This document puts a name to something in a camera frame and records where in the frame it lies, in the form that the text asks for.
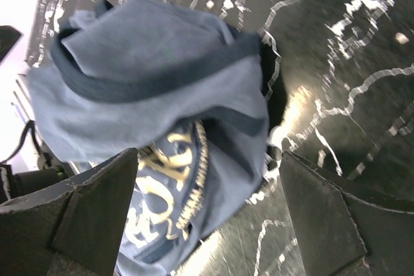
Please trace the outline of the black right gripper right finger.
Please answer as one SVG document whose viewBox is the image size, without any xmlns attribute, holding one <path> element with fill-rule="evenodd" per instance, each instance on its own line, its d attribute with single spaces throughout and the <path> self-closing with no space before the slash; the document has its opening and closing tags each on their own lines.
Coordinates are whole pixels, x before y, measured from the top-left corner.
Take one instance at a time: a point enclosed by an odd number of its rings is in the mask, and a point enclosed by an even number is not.
<svg viewBox="0 0 414 276">
<path fill-rule="evenodd" d="M 280 178 L 307 275 L 412 275 L 413 202 L 291 152 Z"/>
</svg>

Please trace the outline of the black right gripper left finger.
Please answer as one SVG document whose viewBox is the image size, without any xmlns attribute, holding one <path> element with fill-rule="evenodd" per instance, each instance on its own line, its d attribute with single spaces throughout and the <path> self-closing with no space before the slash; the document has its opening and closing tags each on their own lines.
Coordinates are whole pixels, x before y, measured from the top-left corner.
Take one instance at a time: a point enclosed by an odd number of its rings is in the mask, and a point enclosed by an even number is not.
<svg viewBox="0 0 414 276">
<path fill-rule="evenodd" d="M 2 275 L 112 275 L 137 171 L 130 148 L 1 204 Z"/>
</svg>

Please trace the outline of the blue tank top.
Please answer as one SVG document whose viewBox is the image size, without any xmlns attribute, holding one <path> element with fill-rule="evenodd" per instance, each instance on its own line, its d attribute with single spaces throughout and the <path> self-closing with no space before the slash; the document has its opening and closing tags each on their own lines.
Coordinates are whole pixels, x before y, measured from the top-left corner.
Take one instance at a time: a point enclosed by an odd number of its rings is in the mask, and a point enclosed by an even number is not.
<svg viewBox="0 0 414 276">
<path fill-rule="evenodd" d="M 64 162 L 138 150 L 115 269 L 169 274 L 261 183 L 260 37 L 171 3 L 102 1 L 60 26 L 49 55 L 27 72 L 41 137 Z"/>
</svg>

